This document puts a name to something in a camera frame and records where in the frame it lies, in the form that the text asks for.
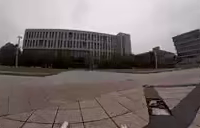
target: concrete pavement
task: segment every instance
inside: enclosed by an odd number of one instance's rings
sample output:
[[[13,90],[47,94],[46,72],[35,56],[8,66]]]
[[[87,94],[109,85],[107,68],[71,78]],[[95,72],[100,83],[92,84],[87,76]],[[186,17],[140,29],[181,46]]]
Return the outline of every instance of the concrete pavement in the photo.
[[[142,85],[172,86],[199,82],[200,69],[157,74],[69,71],[43,78],[0,75],[0,127],[3,127],[2,123],[12,127],[58,127],[64,120],[70,120],[73,127],[97,127],[102,122],[107,125],[104,127],[118,127],[126,123],[126,119],[129,119],[129,124],[130,120],[139,118],[140,124],[130,125],[143,127],[148,122],[146,105],[141,108],[144,111],[136,110],[140,108],[139,104],[145,103]],[[194,86],[163,89],[161,95],[172,109]],[[8,116],[19,116],[19,119],[6,118]]]

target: lawn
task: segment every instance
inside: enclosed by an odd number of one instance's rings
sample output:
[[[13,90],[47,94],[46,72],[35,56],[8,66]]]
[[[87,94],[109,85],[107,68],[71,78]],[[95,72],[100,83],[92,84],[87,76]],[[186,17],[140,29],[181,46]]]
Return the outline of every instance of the lawn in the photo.
[[[39,67],[10,67],[0,65],[0,74],[3,75],[20,75],[20,76],[49,76],[58,74],[67,69],[51,69]]]

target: sky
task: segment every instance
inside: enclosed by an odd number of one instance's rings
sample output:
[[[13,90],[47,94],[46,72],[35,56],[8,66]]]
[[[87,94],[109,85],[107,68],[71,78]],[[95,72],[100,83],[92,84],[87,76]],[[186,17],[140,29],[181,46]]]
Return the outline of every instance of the sky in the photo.
[[[200,0],[0,0],[0,47],[26,28],[124,32],[134,54],[175,52],[173,36],[200,29]]]

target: street lamp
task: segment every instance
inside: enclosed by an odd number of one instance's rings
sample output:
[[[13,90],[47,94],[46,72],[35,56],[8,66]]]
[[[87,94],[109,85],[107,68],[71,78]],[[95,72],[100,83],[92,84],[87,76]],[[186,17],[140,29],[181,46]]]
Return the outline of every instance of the street lamp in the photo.
[[[18,36],[18,44],[17,44],[17,48],[16,48],[16,59],[15,59],[15,67],[18,67],[18,51],[19,51],[19,46],[20,46],[20,41],[22,39],[22,36]]]

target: gray building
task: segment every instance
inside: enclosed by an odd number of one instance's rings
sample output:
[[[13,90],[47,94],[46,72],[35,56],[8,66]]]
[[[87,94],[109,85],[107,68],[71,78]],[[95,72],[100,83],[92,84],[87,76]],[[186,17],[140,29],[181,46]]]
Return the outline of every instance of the gray building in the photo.
[[[173,37],[173,42],[180,58],[200,57],[200,30],[193,30]]]
[[[175,64],[174,53],[161,50],[160,47],[153,48],[152,51],[135,55],[135,61],[139,67],[155,68],[156,59],[158,67],[172,67]]]
[[[173,42],[180,58],[200,56],[200,30],[193,30],[173,37]]]
[[[110,59],[113,55],[131,54],[130,35],[117,35],[66,30],[66,29],[26,29],[23,51],[61,50],[73,57],[93,57]]]

